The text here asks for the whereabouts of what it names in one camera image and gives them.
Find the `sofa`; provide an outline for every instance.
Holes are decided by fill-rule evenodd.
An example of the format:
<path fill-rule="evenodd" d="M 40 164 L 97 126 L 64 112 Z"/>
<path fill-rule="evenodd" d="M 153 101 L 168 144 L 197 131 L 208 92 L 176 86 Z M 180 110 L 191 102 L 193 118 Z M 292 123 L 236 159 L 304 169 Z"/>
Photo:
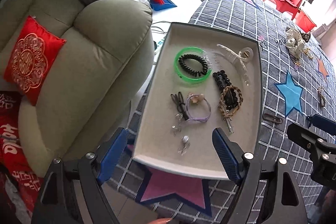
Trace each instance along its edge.
<path fill-rule="evenodd" d="M 0 74 L 31 15 L 65 39 L 36 106 L 24 96 L 18 131 L 32 170 L 94 151 L 147 79 L 154 59 L 151 9 L 133 0 L 6 0 L 0 8 Z"/>

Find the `wall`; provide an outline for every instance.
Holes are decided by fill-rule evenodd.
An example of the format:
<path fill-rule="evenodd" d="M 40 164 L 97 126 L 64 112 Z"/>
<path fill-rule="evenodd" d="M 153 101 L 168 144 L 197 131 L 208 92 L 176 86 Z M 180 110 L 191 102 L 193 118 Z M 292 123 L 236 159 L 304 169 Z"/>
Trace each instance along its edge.
<path fill-rule="evenodd" d="M 330 25 L 328 31 L 320 39 L 321 48 L 330 59 L 331 64 L 336 70 L 336 23 Z"/>

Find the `green bangle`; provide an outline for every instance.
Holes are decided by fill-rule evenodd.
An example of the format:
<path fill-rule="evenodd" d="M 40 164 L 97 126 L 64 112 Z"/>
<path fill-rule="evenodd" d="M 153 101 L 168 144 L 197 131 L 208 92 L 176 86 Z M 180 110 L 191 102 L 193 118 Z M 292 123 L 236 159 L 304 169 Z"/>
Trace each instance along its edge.
<path fill-rule="evenodd" d="M 174 60 L 174 68 L 175 68 L 175 72 L 177 73 L 177 75 L 184 81 L 190 83 L 190 84 L 198 84 L 203 82 L 204 80 L 206 80 L 209 75 L 211 74 L 211 66 L 208 65 L 208 72 L 206 75 L 203 75 L 202 77 L 199 78 L 190 78 L 188 76 L 185 76 L 182 71 L 180 70 L 179 67 L 179 57 L 185 53 L 196 53 L 197 55 L 203 56 L 206 55 L 206 52 L 204 50 L 202 50 L 201 48 L 197 48 L 197 47 L 186 47 L 181 49 L 177 55 L 175 56 L 175 60 Z"/>

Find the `hair clip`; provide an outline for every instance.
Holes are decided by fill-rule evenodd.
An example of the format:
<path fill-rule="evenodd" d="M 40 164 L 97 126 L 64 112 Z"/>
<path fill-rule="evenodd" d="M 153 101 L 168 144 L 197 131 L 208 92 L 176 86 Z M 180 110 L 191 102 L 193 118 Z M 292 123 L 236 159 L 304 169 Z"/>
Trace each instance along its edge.
<path fill-rule="evenodd" d="M 176 118 L 178 119 L 178 126 L 173 125 L 171 127 L 174 130 L 174 135 L 176 135 L 176 132 L 181 132 L 181 121 L 182 121 L 182 118 L 183 118 L 183 114 L 182 113 L 177 114 Z"/>
<path fill-rule="evenodd" d="M 182 143 L 183 143 L 183 148 L 179 149 L 178 152 L 183 156 L 185 154 L 187 148 L 190 146 L 189 137 L 184 136 L 182 138 Z"/>

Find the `metal screw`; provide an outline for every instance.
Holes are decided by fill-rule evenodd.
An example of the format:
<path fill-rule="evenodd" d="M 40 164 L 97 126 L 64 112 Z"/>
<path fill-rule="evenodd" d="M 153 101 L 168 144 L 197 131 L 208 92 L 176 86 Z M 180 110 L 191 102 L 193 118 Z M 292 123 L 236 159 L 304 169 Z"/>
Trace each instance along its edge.
<path fill-rule="evenodd" d="M 52 162 L 53 162 L 54 164 L 58 164 L 58 163 L 61 162 L 61 159 L 60 159 L 60 158 L 54 158 L 54 159 L 52 160 Z"/>
<path fill-rule="evenodd" d="M 93 159 L 95 157 L 95 154 L 93 152 L 89 152 L 85 156 L 86 156 L 87 159 L 90 160 L 90 159 Z"/>
<path fill-rule="evenodd" d="M 253 159 L 253 154 L 250 153 L 250 152 L 247 152 L 247 153 L 244 154 L 244 157 L 247 158 L 248 160 L 251 160 L 251 159 Z"/>
<path fill-rule="evenodd" d="M 279 162 L 281 164 L 286 164 L 287 163 L 287 160 L 285 158 L 279 158 Z"/>

